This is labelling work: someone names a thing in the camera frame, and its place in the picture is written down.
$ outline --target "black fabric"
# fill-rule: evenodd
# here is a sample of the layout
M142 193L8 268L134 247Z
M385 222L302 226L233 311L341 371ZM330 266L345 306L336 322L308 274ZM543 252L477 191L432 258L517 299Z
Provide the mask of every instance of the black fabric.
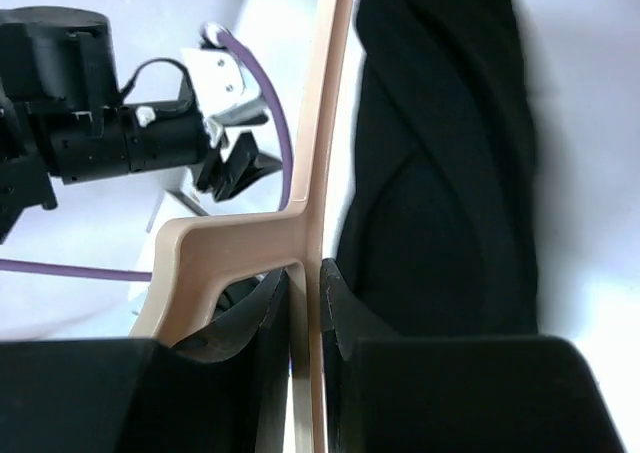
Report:
M536 132L511 0L361 0L337 264L405 335L537 332Z

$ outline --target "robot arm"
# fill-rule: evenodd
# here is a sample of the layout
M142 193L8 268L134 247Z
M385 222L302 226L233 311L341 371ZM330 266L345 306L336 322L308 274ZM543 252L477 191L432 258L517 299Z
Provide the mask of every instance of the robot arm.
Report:
M190 166L197 188L224 201L278 171L280 161L261 153L251 132L222 160L225 128L264 124L266 105L233 55L201 46L215 56L214 87L225 93L206 108L188 70L172 59L143 63L119 89L109 21L99 13L0 10L0 243L24 209L57 207L51 177L69 185ZM142 69L158 61L182 71L184 98L125 103Z

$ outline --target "beige plastic rail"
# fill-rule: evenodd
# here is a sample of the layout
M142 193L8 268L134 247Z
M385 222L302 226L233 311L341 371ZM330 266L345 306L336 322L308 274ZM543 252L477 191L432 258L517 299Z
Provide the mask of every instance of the beige plastic rail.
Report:
M153 279L131 332L173 345L211 321L230 283L287 267L299 452L326 451L318 289L329 156L352 3L318 0L289 206L279 213L167 223L156 239Z

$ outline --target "white wall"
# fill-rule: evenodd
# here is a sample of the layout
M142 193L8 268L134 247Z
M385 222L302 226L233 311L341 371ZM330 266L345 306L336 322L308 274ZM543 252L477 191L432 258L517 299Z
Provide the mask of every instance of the white wall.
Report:
M143 61L180 58L204 20L233 27L244 0L0 0L0 8L61 5L99 11L111 20L122 85ZM173 99L180 77L167 66L141 76L132 101ZM54 212L28 210L0 257L106 268L132 268L161 187L175 173L138 175L61 188ZM0 272L0 338L38 337L127 299L127 284Z
M640 451L640 2L523 3L544 123L543 329L582 349Z

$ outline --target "purple cable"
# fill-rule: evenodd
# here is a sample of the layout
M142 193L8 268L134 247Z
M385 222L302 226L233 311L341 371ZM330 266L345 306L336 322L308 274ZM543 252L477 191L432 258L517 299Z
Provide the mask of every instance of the purple cable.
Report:
M255 77L256 82L262 90L262 94L271 110L273 122L276 126L278 141L282 154L282 195L280 196L279 210L284 210L289 203L291 195L291 180L293 177L293 146L289 134L287 119L280 103L280 98L276 93L271 80L260 66L253 53L240 43L226 29L220 29L217 38L212 41L220 43L233 53ZM0 259L0 271L11 271L16 273L33 273L37 275L66 276L72 278L88 278L93 280L112 281L151 281L151 273L142 271L109 270L104 268L89 268L82 266L54 265L49 263L34 263L29 261L3 260Z
M267 73L262 69L260 63L253 56L253 53L240 43L226 29L217 31L217 38L209 38L210 41L218 43L220 46L227 48L233 53L251 72L256 82L262 90L267 106L271 110L273 122L275 123L278 141L280 143L280 153L282 155L282 195L280 196L279 210L284 210L289 203L291 195L291 180L293 177L293 145L291 144L291 135L289 134L289 126L287 118L282 109L280 98L276 93L273 83L269 79Z
M0 270L15 273L89 278L93 280L151 281L151 273L141 271L107 270L102 268L51 265L48 263L33 263L30 261L17 260L0 259Z

